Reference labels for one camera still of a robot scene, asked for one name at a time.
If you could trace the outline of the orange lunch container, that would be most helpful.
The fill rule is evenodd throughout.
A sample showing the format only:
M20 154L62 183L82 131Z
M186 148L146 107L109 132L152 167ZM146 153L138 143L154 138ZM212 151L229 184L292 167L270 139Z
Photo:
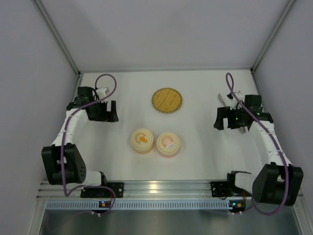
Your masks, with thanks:
M132 149L139 154L147 154L153 149L154 145L145 148L139 148L137 146L132 146Z

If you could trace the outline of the metal tongs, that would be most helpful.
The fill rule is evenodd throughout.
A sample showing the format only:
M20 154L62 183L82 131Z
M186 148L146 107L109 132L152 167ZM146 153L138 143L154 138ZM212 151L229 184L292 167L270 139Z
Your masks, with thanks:
M218 100L224 107L227 106L227 104L225 103L225 101L224 101L224 99L223 99L223 97L222 97L222 95L220 93L218 93ZM246 128L245 127L240 127L239 131L243 135L243 134L246 133Z

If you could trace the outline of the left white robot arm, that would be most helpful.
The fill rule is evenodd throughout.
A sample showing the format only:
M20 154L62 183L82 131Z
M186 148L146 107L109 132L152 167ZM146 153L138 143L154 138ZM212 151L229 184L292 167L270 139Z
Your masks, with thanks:
M77 143L88 121L118 122L116 101L111 101L107 110L105 97L107 88L95 90L92 87L79 87L77 96L67 106L64 124L51 146L42 149L42 159L47 179L51 185L62 185L61 151L64 151L65 179L67 184L105 185L105 175L101 171L88 170Z

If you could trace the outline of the cream lid pink handle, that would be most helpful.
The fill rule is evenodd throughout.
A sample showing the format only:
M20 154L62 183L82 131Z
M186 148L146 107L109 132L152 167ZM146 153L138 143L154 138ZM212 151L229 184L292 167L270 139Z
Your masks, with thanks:
M156 141L157 150L161 149L171 152L180 149L180 140L178 136L171 132L165 132L159 135Z

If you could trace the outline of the pink lunch container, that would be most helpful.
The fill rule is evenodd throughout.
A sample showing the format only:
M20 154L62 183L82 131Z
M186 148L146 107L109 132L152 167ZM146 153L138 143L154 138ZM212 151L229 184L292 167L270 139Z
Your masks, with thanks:
M158 153L164 157L164 158L172 158L176 156L179 153L179 150L171 151L171 152L166 152L161 149L158 149Z

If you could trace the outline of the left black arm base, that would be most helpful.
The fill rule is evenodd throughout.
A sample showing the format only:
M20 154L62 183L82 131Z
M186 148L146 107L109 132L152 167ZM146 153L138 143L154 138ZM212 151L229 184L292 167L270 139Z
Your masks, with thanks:
M123 198L124 183L108 182L106 186L85 187L81 190L81 198Z

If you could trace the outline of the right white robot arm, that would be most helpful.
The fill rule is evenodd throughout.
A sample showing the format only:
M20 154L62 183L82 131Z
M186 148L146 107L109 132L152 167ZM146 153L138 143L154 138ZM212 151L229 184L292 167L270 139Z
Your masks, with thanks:
M227 175L232 188L250 193L257 203L286 206L295 204L304 177L302 168L293 166L279 144L270 113L263 112L260 95L228 94L228 101L218 96L222 107L217 109L214 128L246 129L254 140L261 158L261 169L232 171Z

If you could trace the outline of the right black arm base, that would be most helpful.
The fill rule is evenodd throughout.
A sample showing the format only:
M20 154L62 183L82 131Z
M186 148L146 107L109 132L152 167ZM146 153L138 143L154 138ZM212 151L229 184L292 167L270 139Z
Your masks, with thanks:
M221 199L228 197L251 197L252 194L248 191L235 186L229 181L212 181L210 182L212 197L219 197Z

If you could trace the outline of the cream lid orange handle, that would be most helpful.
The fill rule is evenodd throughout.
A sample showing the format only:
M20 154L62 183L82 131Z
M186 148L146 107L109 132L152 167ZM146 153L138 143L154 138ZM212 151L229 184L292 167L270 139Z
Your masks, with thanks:
M152 132L145 128L135 130L131 135L131 145L139 148L149 147L154 144Z

